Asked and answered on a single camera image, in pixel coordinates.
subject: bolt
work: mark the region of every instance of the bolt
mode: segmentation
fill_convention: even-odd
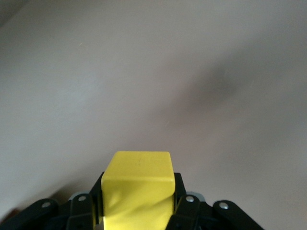
[[[194,202],[194,197],[192,197],[192,196],[189,195],[189,196],[186,197],[186,201],[192,203],[192,202]]]
[[[86,199],[86,196],[82,195],[81,197],[78,198],[79,201],[84,201]]]
[[[222,209],[229,209],[228,204],[226,204],[225,202],[221,202],[221,203],[219,204],[219,206],[220,206],[220,208],[222,208]]]
[[[50,202],[45,202],[45,203],[42,204],[42,207],[49,207],[50,205],[51,205]]]

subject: yellow block top face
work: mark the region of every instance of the yellow block top face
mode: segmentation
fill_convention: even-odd
[[[117,152],[102,180],[105,230],[164,230],[175,178],[168,152]]]

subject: silver screw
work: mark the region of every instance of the silver screw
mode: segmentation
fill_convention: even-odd
[[[194,202],[194,198],[193,198],[192,196],[189,195],[189,196],[186,197],[186,201],[192,203],[192,202]]]
[[[219,206],[220,206],[220,208],[222,208],[222,209],[229,209],[228,204],[226,204],[225,202],[221,202],[221,203],[219,204]]]
[[[79,201],[84,201],[84,200],[86,200],[86,196],[83,195],[83,196],[79,197],[78,200]]]
[[[51,205],[50,202],[45,202],[45,203],[42,204],[42,207],[49,207],[50,205]]]

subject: yellow cube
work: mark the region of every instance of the yellow cube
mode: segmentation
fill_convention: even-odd
[[[105,230],[165,230],[174,212],[168,152],[117,152],[101,179]]]

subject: screw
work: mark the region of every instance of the screw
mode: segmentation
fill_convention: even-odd
[[[222,208],[222,209],[229,209],[228,204],[226,204],[225,202],[221,202],[221,203],[219,204],[219,206],[220,206],[220,208]]]
[[[192,197],[192,196],[189,195],[189,196],[186,197],[186,201],[192,203],[192,202],[194,202],[194,197]]]
[[[84,201],[86,200],[86,196],[82,195],[81,197],[78,198],[79,201]]]
[[[51,205],[50,202],[45,202],[45,203],[42,204],[42,207],[49,207],[50,205]]]

